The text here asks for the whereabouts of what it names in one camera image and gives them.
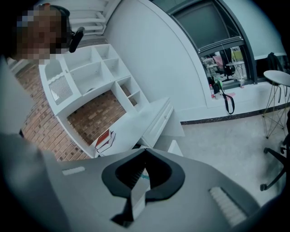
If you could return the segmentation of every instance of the black office chair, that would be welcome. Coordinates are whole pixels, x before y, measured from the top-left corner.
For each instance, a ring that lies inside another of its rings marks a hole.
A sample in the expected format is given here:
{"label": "black office chair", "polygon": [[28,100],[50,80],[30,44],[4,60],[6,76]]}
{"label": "black office chair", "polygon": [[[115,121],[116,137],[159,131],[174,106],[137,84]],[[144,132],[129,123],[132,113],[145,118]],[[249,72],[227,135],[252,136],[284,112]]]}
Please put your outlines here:
{"label": "black office chair", "polygon": [[284,154],[284,151],[286,150],[286,157],[282,156],[281,154],[279,154],[278,152],[272,150],[271,148],[265,147],[264,149],[264,153],[270,153],[272,154],[277,160],[279,160],[282,164],[283,164],[283,169],[282,171],[276,176],[276,178],[270,183],[270,184],[261,184],[260,185],[260,190],[261,191],[265,191],[269,188],[271,188],[273,186],[273,184],[275,184],[281,177],[282,175],[287,172],[287,168],[289,165],[289,162],[287,162],[287,159],[289,159],[289,144],[290,144],[290,134],[288,134],[286,136],[286,138],[284,139],[283,143],[284,146],[286,145],[286,148],[281,147],[280,148],[280,152],[282,154]]}

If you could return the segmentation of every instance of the light gray floor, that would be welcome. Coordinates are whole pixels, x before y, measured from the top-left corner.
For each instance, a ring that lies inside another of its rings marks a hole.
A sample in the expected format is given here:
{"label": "light gray floor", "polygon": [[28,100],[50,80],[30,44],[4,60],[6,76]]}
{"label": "light gray floor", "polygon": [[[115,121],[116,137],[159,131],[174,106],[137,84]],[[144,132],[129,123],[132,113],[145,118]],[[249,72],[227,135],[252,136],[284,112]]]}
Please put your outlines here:
{"label": "light gray floor", "polygon": [[[270,120],[267,119],[266,123],[269,127]],[[282,190],[285,175],[269,190],[260,191],[260,184],[269,183],[282,170],[282,165],[271,154],[263,153],[265,147],[279,151],[279,142],[287,134],[281,126],[269,139],[265,138],[261,115],[185,125],[183,129],[185,137],[161,136],[154,148],[167,151],[172,139],[175,139],[185,157],[213,166],[245,188],[260,205]]]}

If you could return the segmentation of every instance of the dark baseboard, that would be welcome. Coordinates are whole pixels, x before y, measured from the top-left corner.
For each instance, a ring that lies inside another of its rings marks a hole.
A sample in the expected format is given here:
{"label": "dark baseboard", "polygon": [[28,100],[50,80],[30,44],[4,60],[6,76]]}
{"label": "dark baseboard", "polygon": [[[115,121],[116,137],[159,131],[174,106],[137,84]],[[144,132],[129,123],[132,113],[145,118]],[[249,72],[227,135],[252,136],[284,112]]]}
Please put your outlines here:
{"label": "dark baseboard", "polygon": [[[284,109],[286,107],[289,107],[290,103],[285,103],[279,106],[275,107],[274,111]],[[208,118],[208,119],[201,119],[201,120],[193,120],[193,121],[182,121],[181,125],[191,125],[191,124],[200,124],[200,123],[209,123],[209,122],[217,122],[217,121],[228,121],[228,120],[234,120],[234,119],[239,119],[239,118],[246,118],[246,117],[251,117],[251,116],[256,116],[263,114],[265,109],[258,110],[258,111],[252,111],[248,113],[242,113],[242,114],[236,114],[236,115],[229,115],[225,117],[217,117],[217,118]],[[273,107],[268,108],[267,112],[273,111]]]}

